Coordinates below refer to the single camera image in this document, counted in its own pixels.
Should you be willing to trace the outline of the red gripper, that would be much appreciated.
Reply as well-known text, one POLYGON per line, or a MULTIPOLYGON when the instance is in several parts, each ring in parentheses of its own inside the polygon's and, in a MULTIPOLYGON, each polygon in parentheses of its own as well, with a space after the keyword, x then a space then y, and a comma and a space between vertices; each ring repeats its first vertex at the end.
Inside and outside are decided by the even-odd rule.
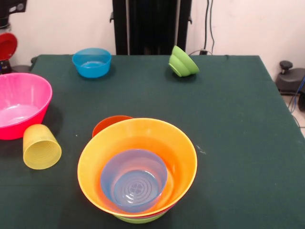
POLYGON ((5 32, 0 35, 0 60, 9 60, 17 49, 18 41, 14 34, 5 32))

